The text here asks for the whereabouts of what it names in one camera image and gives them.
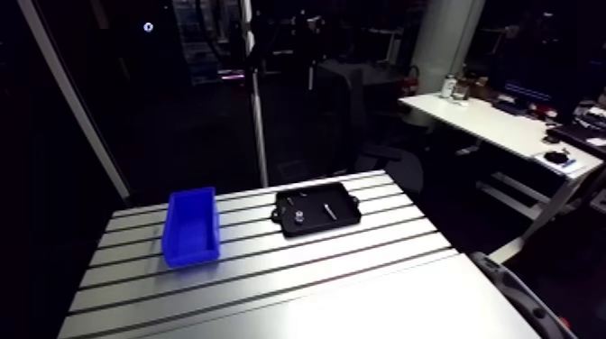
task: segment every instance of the blue plastic bin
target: blue plastic bin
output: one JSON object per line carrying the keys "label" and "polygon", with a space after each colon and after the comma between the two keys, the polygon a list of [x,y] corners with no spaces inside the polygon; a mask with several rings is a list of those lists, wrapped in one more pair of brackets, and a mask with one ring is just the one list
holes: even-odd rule
{"label": "blue plastic bin", "polygon": [[170,195],[162,253],[171,267],[213,261],[219,257],[219,214],[214,188]]}

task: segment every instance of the white pillar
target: white pillar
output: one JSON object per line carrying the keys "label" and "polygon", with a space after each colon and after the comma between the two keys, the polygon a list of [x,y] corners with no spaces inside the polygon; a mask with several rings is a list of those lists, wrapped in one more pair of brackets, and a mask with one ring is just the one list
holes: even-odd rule
{"label": "white pillar", "polygon": [[[420,71],[418,93],[437,92],[447,74],[458,72],[472,42],[485,0],[430,0],[418,33],[412,64]],[[409,123],[431,125],[423,114]]]}

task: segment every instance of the white desk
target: white desk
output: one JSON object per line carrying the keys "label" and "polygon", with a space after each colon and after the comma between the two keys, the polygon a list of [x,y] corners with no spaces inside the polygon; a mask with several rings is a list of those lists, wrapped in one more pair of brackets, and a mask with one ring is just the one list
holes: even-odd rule
{"label": "white desk", "polygon": [[[284,238],[279,190],[341,182],[359,224]],[[216,197],[221,256],[173,270],[167,206],[114,213],[59,337],[538,338],[384,171]]]}
{"label": "white desk", "polygon": [[537,205],[534,208],[527,208],[494,188],[481,187],[487,193],[533,219],[532,225],[522,236],[491,254],[491,257],[498,262],[503,262],[519,252],[524,241],[549,222],[562,209],[584,179],[602,165],[600,159],[564,142],[556,145],[547,145],[542,142],[541,139],[546,136],[545,123],[523,116],[507,114],[492,107],[490,103],[479,99],[472,98],[467,106],[463,106],[445,100],[437,94],[426,94],[401,98],[400,102],[417,108],[443,123],[450,124],[522,159],[534,161],[534,157],[538,154],[550,150],[561,151],[566,148],[570,152],[571,158],[577,159],[585,165],[582,169],[562,175],[565,177],[565,182],[551,198],[545,197],[534,189],[500,173],[495,175],[495,178],[535,198]]}

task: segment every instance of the aluminum table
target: aluminum table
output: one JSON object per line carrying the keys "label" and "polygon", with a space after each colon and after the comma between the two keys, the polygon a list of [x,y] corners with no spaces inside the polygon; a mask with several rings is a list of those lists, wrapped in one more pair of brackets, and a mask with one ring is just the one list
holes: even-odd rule
{"label": "aluminum table", "polygon": [[[359,224],[284,238],[275,193],[340,181]],[[219,260],[172,270],[167,205],[115,212],[60,338],[537,338],[385,174],[216,197]]]}

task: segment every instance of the vertical pole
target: vertical pole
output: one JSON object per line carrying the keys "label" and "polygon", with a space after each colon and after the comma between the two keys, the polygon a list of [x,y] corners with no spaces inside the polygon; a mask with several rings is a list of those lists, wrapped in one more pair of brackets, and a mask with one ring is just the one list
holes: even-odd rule
{"label": "vertical pole", "polygon": [[95,126],[88,118],[87,112],[80,102],[80,98],[78,97],[76,90],[69,81],[68,74],[60,62],[59,55],[52,45],[51,38],[42,24],[36,7],[33,5],[32,0],[18,0],[18,2],[19,7],[21,7],[21,11],[23,12],[23,16],[32,30],[33,37],[35,38],[36,42],[38,42],[38,47],[40,48],[46,63],[49,65],[50,72],[57,81],[57,85],[59,85],[61,93],[68,102],[71,112],[76,117],[78,125],[82,129],[84,135],[87,137],[90,146],[93,148],[96,157],[101,162],[101,165],[106,171],[107,176],[109,176],[110,180],[114,184],[118,194],[122,199],[127,199],[130,196],[130,192],[128,191],[126,183],[118,172],[118,169],[115,166],[111,156],[107,152],[105,145],[96,132]]}
{"label": "vertical pole", "polygon": [[[250,54],[254,46],[254,35],[250,29],[250,22],[253,18],[253,7],[251,6],[251,0],[242,0],[242,21],[244,29],[244,39],[246,41],[246,54]],[[252,120],[254,123],[254,136],[257,144],[257,155],[259,162],[259,172],[261,173],[261,185],[263,187],[269,186],[269,180],[267,176],[267,159],[265,157],[265,140],[263,136],[263,118],[261,113],[261,99],[259,97],[259,81],[257,78],[257,70],[255,69],[252,74]]]}

